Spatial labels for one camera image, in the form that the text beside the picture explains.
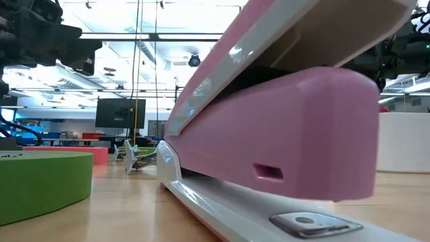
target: ceiling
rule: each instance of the ceiling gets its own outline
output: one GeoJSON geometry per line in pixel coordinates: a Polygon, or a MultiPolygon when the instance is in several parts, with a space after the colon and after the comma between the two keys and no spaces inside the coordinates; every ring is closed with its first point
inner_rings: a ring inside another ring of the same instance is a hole
{"type": "Polygon", "coordinates": [[[187,64],[190,56],[198,54],[204,60],[246,2],[171,0],[163,1],[161,8],[149,0],[99,0],[89,6],[87,1],[60,0],[63,24],[81,28],[83,38],[105,40],[95,52],[94,76],[80,75],[57,62],[55,67],[8,67],[3,79],[13,89],[10,94],[30,97],[35,106],[95,107],[97,98],[130,97],[132,89],[139,89],[144,91],[134,91],[133,96],[145,98],[148,108],[157,106],[158,96],[158,107],[171,109],[175,87],[185,86],[196,71],[187,64]],[[138,42],[135,52],[136,24],[138,38],[144,41],[138,42]],[[154,42],[148,37],[153,34],[169,41],[154,42]],[[125,90],[114,91],[119,85],[125,90]]]}

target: green tape roll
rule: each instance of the green tape roll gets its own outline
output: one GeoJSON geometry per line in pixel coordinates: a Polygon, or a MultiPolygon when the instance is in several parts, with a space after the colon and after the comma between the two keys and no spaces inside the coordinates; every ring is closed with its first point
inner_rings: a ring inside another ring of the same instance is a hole
{"type": "Polygon", "coordinates": [[[93,154],[0,151],[0,226],[40,216],[91,193],[93,154]]]}

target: security camera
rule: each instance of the security camera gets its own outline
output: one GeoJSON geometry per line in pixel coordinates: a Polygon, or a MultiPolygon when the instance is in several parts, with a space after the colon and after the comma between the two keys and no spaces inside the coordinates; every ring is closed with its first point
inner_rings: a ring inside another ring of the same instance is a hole
{"type": "Polygon", "coordinates": [[[198,67],[200,63],[201,63],[201,60],[198,54],[192,54],[191,58],[188,61],[188,65],[191,67],[198,67]]]}

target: pink stapler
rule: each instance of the pink stapler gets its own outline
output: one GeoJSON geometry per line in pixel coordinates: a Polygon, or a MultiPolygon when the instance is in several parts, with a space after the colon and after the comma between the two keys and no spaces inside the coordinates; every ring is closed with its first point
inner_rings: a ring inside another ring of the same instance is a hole
{"type": "Polygon", "coordinates": [[[225,241],[414,241],[295,198],[372,195],[378,88],[338,67],[416,2],[250,0],[179,96],[159,181],[225,241]]]}

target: red object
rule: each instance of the red object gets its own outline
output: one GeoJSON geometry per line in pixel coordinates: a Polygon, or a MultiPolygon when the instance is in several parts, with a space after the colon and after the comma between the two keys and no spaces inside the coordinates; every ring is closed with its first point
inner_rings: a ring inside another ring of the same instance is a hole
{"type": "Polygon", "coordinates": [[[74,151],[93,153],[93,165],[108,163],[108,148],[105,147],[22,147],[25,151],[74,151]]]}
{"type": "Polygon", "coordinates": [[[84,139],[99,139],[101,133],[83,133],[82,138],[84,139]]]}

